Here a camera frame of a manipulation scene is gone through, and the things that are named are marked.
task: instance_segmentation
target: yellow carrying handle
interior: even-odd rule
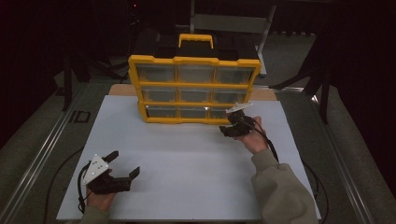
[[[178,47],[181,46],[181,41],[183,40],[192,40],[192,41],[209,41],[210,48],[213,49],[213,39],[212,35],[191,35],[191,34],[181,34],[178,37]]]

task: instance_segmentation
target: white table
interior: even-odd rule
[[[140,166],[131,191],[117,195],[111,219],[129,221],[253,221],[260,219],[250,185],[255,168],[239,141],[215,125],[145,123],[135,96],[106,96],[82,152],[57,219],[80,219],[77,176],[94,154],[120,155],[115,177]],[[262,116],[262,126],[279,160],[289,163],[311,191],[279,101],[252,101],[245,113]]]

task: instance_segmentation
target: plastic drawer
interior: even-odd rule
[[[146,105],[149,118],[175,118],[177,109],[170,105]]]
[[[174,102],[176,100],[175,87],[142,87],[145,102]]]
[[[227,119],[226,109],[230,109],[230,107],[211,107],[210,108],[210,118],[212,119]]]
[[[253,73],[253,67],[218,67],[216,83],[248,84]]]
[[[243,103],[246,95],[247,95],[247,90],[214,89],[213,102],[224,103],[224,104]]]
[[[175,67],[167,64],[137,63],[140,81],[175,82]]]
[[[209,88],[177,88],[178,100],[180,102],[210,102],[210,92]]]
[[[206,119],[207,107],[179,106],[179,115],[183,119]]]
[[[215,68],[210,65],[181,64],[177,66],[178,82],[211,83]]]

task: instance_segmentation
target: hand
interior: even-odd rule
[[[87,205],[108,212],[116,193],[95,194],[87,187]]]
[[[253,119],[256,120],[256,124],[254,125],[254,127],[258,130],[261,130],[259,124],[262,124],[262,118],[256,117]],[[253,154],[268,149],[267,141],[254,130],[252,130],[247,135],[235,137],[235,139],[241,141],[245,145],[245,148],[247,148]]]

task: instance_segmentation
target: yellow storage organizer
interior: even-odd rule
[[[143,120],[229,123],[225,110],[248,101],[260,73],[253,43],[233,40],[237,47],[230,48],[230,41],[225,41],[216,49],[211,35],[161,37],[163,42],[158,34],[141,34],[128,60]],[[235,58],[235,54],[251,57]]]

